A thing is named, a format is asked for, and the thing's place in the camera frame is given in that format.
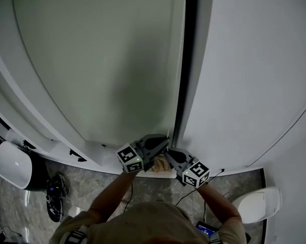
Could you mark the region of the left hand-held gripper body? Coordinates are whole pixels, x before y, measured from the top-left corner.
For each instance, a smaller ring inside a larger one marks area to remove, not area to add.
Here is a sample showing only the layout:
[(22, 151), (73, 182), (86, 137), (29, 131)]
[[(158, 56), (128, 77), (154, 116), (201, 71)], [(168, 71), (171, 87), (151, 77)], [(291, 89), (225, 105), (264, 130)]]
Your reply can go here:
[(125, 172), (146, 172), (153, 166), (152, 154), (155, 147), (153, 140), (137, 140), (131, 144), (126, 143), (116, 151), (116, 155)]

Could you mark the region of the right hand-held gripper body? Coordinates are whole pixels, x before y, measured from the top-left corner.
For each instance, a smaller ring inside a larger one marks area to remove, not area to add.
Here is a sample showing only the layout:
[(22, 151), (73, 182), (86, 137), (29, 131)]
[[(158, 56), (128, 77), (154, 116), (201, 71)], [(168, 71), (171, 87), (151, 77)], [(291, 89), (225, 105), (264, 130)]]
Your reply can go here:
[(193, 157), (177, 170), (176, 179), (183, 186), (189, 185), (197, 189), (208, 180), (209, 175), (210, 169)]

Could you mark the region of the white roller blind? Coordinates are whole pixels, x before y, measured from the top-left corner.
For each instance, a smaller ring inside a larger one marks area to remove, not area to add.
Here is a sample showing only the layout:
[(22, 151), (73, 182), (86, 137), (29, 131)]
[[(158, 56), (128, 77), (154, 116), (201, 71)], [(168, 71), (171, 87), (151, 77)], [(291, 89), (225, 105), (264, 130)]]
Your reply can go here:
[(32, 64), (86, 141), (170, 135), (185, 0), (13, 0)]

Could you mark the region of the person's right forearm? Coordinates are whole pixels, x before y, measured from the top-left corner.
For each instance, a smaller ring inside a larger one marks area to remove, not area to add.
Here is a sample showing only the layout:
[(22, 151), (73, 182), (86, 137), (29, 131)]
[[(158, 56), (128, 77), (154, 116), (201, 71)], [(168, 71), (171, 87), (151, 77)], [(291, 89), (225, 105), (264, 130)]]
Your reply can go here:
[(197, 188), (198, 193), (204, 199), (215, 217), (224, 225), (229, 222), (242, 223), (241, 216), (237, 208), (208, 184), (203, 184)]

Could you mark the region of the person's left forearm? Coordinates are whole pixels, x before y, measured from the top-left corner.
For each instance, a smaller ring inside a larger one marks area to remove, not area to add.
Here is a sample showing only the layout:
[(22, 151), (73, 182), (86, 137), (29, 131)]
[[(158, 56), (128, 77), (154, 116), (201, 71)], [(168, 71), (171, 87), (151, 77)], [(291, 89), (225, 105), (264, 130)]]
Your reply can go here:
[(138, 172), (122, 172), (92, 202), (88, 212), (96, 223), (104, 223), (115, 212)]

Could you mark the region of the beige straw bundle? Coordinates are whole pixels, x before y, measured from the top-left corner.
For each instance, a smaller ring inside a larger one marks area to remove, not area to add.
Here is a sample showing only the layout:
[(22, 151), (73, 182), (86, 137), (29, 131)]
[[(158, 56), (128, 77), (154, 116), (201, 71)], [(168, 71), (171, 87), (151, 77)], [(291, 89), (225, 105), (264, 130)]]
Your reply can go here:
[(164, 154), (160, 154), (154, 158), (152, 167), (148, 170), (149, 172), (169, 172), (172, 168), (170, 167)]

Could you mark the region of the small black angular device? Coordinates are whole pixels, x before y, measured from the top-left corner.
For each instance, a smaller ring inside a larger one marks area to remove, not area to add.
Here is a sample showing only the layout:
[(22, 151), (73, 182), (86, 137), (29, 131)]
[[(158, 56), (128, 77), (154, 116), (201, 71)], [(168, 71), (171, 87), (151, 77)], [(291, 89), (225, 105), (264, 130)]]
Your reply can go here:
[(77, 154), (75, 151), (73, 151), (72, 149), (69, 149), (69, 155), (71, 156), (76, 156), (78, 159), (78, 162), (86, 162), (87, 160), (84, 159), (82, 156), (80, 156), (79, 154)]

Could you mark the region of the blue screen handheld device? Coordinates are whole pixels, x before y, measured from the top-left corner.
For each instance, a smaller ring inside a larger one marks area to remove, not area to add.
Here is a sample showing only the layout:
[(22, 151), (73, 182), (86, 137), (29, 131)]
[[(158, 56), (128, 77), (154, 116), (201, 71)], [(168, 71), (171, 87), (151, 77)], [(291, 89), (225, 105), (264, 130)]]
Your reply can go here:
[(208, 224), (206, 224), (205, 222), (202, 221), (198, 221), (196, 224), (196, 228), (200, 231), (202, 231), (204, 234), (206, 234), (208, 237), (211, 237), (212, 235), (214, 235), (218, 229), (215, 227), (212, 227)]

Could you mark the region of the person's beige shirt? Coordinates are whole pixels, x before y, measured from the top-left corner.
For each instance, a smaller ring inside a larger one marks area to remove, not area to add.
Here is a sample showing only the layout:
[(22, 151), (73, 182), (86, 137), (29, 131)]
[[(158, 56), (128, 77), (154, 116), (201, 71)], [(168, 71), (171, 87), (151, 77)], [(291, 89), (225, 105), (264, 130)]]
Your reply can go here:
[(85, 234), (86, 244), (210, 244), (181, 208), (165, 202), (144, 202), (108, 222), (97, 223), (88, 211), (66, 217), (51, 237), (50, 244), (64, 244), (76, 231)]

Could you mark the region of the white rounded bin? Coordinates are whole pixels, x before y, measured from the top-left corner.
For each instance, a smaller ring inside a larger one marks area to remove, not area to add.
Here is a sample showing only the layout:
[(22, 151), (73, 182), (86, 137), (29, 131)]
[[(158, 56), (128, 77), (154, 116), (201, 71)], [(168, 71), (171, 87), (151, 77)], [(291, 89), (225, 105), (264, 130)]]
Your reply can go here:
[(282, 194), (278, 187), (266, 187), (235, 199), (243, 224), (252, 224), (274, 216), (281, 208)]

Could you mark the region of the small black tripod device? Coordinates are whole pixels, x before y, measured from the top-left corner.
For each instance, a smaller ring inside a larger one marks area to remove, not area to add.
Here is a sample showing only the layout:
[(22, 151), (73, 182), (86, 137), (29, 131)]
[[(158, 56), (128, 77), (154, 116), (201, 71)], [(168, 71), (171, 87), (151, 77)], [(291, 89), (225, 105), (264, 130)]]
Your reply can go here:
[(22, 144), (23, 144), (23, 147), (24, 147), (28, 152), (33, 151), (33, 150), (36, 149), (35, 146), (33, 146), (32, 144), (30, 144), (30, 143), (29, 143), (28, 141), (26, 141), (26, 140), (23, 140), (23, 141), (22, 141)]

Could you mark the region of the black wired floor device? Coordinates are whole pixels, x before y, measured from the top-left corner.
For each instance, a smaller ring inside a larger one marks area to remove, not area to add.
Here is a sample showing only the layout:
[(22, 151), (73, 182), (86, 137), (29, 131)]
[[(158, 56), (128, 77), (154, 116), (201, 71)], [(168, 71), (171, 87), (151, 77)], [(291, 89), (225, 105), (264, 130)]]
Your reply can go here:
[(46, 207), (51, 220), (55, 223), (61, 221), (63, 213), (63, 199), (69, 190), (62, 174), (56, 173), (46, 184)]

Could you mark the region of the black window frame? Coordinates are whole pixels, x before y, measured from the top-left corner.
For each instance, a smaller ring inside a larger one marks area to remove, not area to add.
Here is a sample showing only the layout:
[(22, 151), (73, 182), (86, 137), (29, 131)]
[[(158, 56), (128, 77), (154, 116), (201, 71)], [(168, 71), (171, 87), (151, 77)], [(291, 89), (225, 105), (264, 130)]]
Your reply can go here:
[(213, 0), (185, 0), (184, 36), (173, 147), (185, 147), (185, 129), (202, 69)]

